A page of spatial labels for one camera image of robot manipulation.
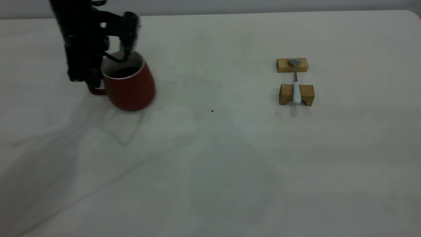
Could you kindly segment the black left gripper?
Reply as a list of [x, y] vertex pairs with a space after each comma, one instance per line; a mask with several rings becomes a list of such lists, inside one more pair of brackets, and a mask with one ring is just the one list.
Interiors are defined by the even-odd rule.
[[59, 28], [70, 81], [83, 82], [86, 77], [89, 88], [99, 88], [102, 74], [97, 67], [102, 63], [105, 36], [97, 15], [59, 15]]

